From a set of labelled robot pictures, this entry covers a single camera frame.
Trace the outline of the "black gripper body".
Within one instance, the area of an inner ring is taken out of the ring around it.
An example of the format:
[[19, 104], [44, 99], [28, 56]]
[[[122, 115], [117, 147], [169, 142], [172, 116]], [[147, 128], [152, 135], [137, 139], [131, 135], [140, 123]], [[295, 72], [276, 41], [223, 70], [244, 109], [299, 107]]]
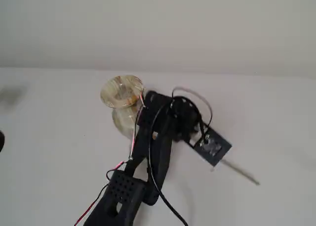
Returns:
[[170, 105], [172, 139], [175, 142], [190, 142], [191, 135], [202, 133], [202, 116], [197, 106], [187, 97], [174, 96]]

